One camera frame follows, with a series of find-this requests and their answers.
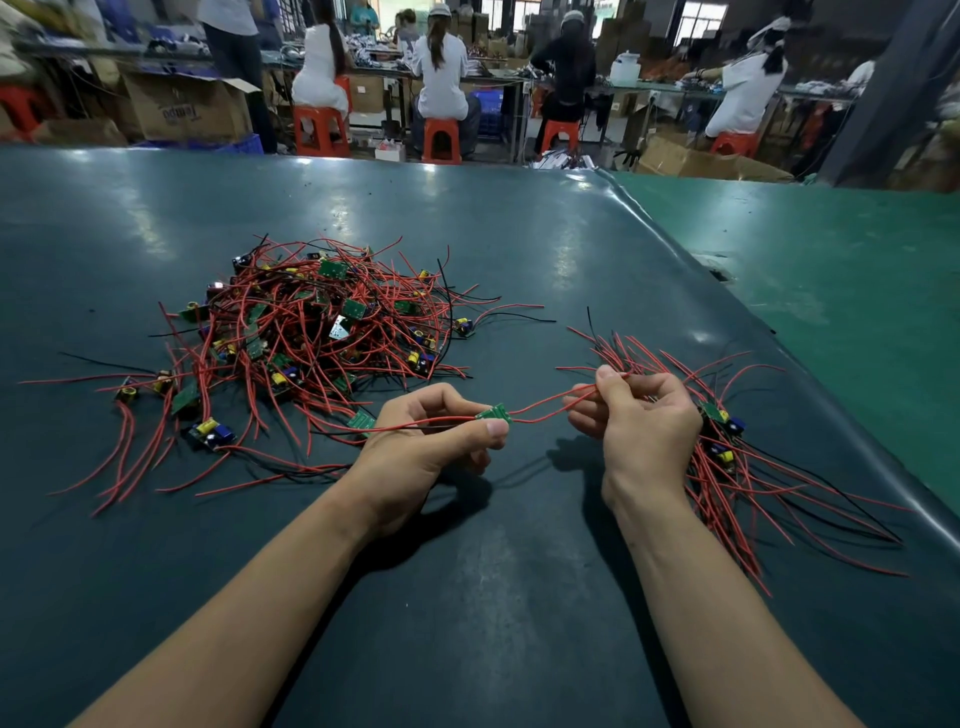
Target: forearm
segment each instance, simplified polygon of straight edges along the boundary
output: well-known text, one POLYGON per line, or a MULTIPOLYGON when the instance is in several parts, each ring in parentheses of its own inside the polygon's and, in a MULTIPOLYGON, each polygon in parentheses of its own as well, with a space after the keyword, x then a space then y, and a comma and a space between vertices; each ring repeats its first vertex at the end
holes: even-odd
POLYGON ((861 725, 680 497, 614 513, 696 728, 861 725))
POLYGON ((369 538, 342 492, 318 498, 74 725, 259 725, 369 538))

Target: fingernail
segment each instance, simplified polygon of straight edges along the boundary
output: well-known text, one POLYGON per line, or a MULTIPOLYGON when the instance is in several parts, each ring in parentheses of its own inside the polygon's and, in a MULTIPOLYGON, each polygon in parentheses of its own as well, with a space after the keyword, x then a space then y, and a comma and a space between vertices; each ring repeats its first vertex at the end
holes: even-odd
POLYGON ((490 419, 487 420, 487 431, 491 437, 501 437, 510 430, 510 425, 506 420, 490 419))

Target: cardboard box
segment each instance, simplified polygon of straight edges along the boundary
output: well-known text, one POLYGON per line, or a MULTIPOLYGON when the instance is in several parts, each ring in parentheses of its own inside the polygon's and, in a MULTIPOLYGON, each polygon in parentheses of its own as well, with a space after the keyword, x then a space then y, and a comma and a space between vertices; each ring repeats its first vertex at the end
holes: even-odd
POLYGON ((125 73, 124 82, 145 139, 234 142, 253 132, 247 95, 260 89, 246 81, 125 73))
POLYGON ((721 157, 710 152, 697 152, 684 146, 678 133, 659 133, 651 136, 647 151, 634 165, 637 174, 668 177, 703 177, 711 180, 742 180, 748 182, 790 182, 793 176, 769 164, 729 155, 721 157))
POLYGON ((383 79, 379 76, 350 76, 350 97, 357 113, 383 110, 383 79))
POLYGON ((35 144, 59 147, 126 147, 112 119, 49 119, 30 134, 35 144))

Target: sleeve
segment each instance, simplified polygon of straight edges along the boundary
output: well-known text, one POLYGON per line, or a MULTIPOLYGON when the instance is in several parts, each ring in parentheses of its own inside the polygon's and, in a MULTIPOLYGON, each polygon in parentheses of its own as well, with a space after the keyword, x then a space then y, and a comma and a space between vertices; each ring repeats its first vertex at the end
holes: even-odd
POLYGON ((557 57, 557 41, 551 40, 545 46, 539 49, 537 53, 530 57, 530 65, 539 68, 543 73, 550 72, 548 61, 553 61, 557 57))
POLYGON ((467 77, 467 46, 460 41, 460 78, 467 77))
POLYGON ((760 59, 760 63, 763 63, 766 60, 766 54, 750 56, 742 61, 725 65, 723 67, 723 87, 734 88, 750 81, 756 74, 757 59, 760 59))
POLYGON ((411 73, 418 78, 423 75, 423 43, 420 39, 414 44, 414 64, 410 68, 411 73))

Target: black shirt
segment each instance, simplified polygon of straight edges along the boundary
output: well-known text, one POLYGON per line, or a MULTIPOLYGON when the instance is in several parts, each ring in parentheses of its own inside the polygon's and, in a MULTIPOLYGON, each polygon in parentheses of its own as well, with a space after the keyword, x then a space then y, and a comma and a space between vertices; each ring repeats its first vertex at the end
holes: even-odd
POLYGON ((568 37, 560 36, 547 43, 530 59, 530 64, 549 73, 548 61, 553 61, 554 93, 561 104, 584 103, 584 91, 593 85, 597 73, 596 55, 593 46, 584 43, 580 62, 576 59, 577 44, 568 37))

